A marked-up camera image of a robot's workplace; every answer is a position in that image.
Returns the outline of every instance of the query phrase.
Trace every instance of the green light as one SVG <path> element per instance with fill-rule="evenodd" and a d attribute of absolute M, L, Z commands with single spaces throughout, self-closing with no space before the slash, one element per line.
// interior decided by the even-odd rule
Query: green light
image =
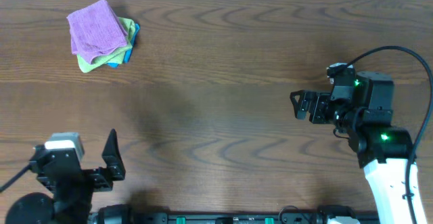
<path fill-rule="evenodd" d="M 386 134 L 381 134 L 380 137 L 382 138 L 382 140 L 388 140 L 390 139 Z"/>

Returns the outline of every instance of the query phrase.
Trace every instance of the folded cloth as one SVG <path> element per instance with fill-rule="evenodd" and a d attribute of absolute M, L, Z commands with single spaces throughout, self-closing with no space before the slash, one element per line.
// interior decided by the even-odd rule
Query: folded cloth
<path fill-rule="evenodd" d="M 123 62 L 123 57 L 125 55 L 125 52 L 128 49 L 132 48 L 130 40 L 133 38 L 133 35 L 135 33 L 135 23 L 131 19 L 128 18 L 119 18 L 120 23 L 122 27 L 128 32 L 128 39 L 125 39 L 127 42 L 127 45 L 124 47 L 119 47 L 115 49 L 111 54 L 108 55 L 102 55 L 93 60 L 93 64 L 88 64 L 85 59 L 78 54 L 78 66 L 80 67 L 82 72 L 90 72 L 93 69 L 104 65 L 106 63 L 113 63 L 113 64 L 121 64 Z"/>
<path fill-rule="evenodd" d="M 133 49 L 134 49 L 135 37 L 137 36 L 138 30 L 140 30 L 140 25 L 135 24 L 135 32 L 134 32 L 133 38 L 131 39 L 131 45 L 133 47 L 130 48 L 129 50 L 127 50 L 127 52 L 125 53 L 124 58 L 123 58 L 124 63 L 129 62 L 129 58 L 131 57 L 131 54 L 132 54 Z M 107 65 L 109 65 L 112 68 L 117 68 L 119 66 L 119 64 L 111 63 L 111 62 L 107 62 Z"/>
<path fill-rule="evenodd" d="M 80 56 L 89 64 L 100 55 L 108 55 L 127 45 L 128 32 L 106 0 L 100 0 L 67 17 L 71 34 L 72 54 Z"/>

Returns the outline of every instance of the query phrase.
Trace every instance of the black cable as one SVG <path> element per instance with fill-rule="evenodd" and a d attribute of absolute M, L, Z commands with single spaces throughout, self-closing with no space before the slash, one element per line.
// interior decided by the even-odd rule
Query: black cable
<path fill-rule="evenodd" d="M 339 136 L 339 135 L 337 134 L 337 129 L 334 129 L 334 130 L 332 131 L 332 133 L 333 133 L 334 136 L 337 137 L 338 139 L 347 139 L 347 140 L 350 139 L 349 137 Z"/>
<path fill-rule="evenodd" d="M 421 142 L 421 137 L 424 134 L 424 131 L 426 130 L 428 121 L 430 119 L 430 116 L 432 114 L 432 110 L 433 110 L 433 74 L 432 71 L 430 70 L 429 65 L 427 64 L 427 62 L 417 53 L 415 53 L 414 51 L 407 49 L 405 47 L 399 47 L 399 46 L 395 46 L 395 45 L 390 45 L 390 46 L 383 46 L 383 47 L 378 47 L 375 49 L 372 49 L 371 51 L 368 51 L 362 55 L 360 55 L 359 57 L 355 58 L 353 61 L 349 62 L 348 64 L 344 65 L 341 69 L 335 71 L 331 77 L 334 77 L 335 75 L 337 75 L 338 73 L 342 72 L 344 69 L 348 68 L 350 65 L 353 65 L 355 62 L 358 62 L 360 59 L 371 55 L 375 52 L 378 51 L 383 51 L 383 50 L 397 50 L 397 51 L 403 51 L 405 53 L 408 53 L 409 55 L 412 55 L 414 58 L 416 58 L 419 62 L 421 62 L 422 66 L 424 67 L 424 69 L 427 72 L 428 75 L 428 80 L 430 82 L 430 99 L 428 102 L 428 109 L 426 112 L 426 116 L 424 117 L 424 120 L 421 124 L 421 128 L 419 129 L 419 132 L 417 134 L 417 137 L 415 138 L 415 142 L 413 143 L 413 147 L 411 152 L 409 153 L 409 158 L 407 159 L 407 164 L 406 164 L 406 172 L 405 172 L 405 189 L 406 189 L 406 194 L 404 195 L 404 197 L 406 197 L 407 199 L 407 204 L 409 206 L 409 212 L 411 213 L 411 218 L 412 218 L 412 223 L 416 224 L 417 220 L 416 220 L 416 216 L 415 216 L 415 210 L 413 208 L 413 203 L 412 203 L 412 196 L 413 194 L 411 193 L 411 184 L 410 184 L 410 175 L 411 175 L 411 165 L 412 163 L 414 163 L 415 161 L 415 153 L 416 150 Z"/>
<path fill-rule="evenodd" d="M 26 173 L 26 171 L 30 170 L 30 168 L 31 168 L 30 164 L 25 166 L 19 173 L 17 173 L 7 183 L 5 183 L 5 185 L 1 186 L 0 193 L 3 193 L 3 191 L 5 191 L 8 187 L 10 187 L 12 184 L 14 184 L 15 181 L 17 181 L 24 173 Z"/>
<path fill-rule="evenodd" d="M 298 207 L 296 207 L 296 206 L 284 206 L 284 207 L 280 210 L 280 212 L 278 213 L 278 221 L 279 221 L 280 218 L 281 218 L 281 214 L 282 214 L 282 212 L 283 212 L 284 210 L 288 209 L 288 208 L 294 208 L 294 209 L 296 209 L 296 210 L 298 211 L 298 213 L 299 213 L 300 215 L 302 215 L 302 217 L 304 217 L 305 221 L 307 221 L 308 223 L 311 224 L 310 219 L 307 218 L 307 217 L 304 215 L 304 213 L 302 213 L 302 212 L 300 211 L 300 209 L 299 209 Z"/>

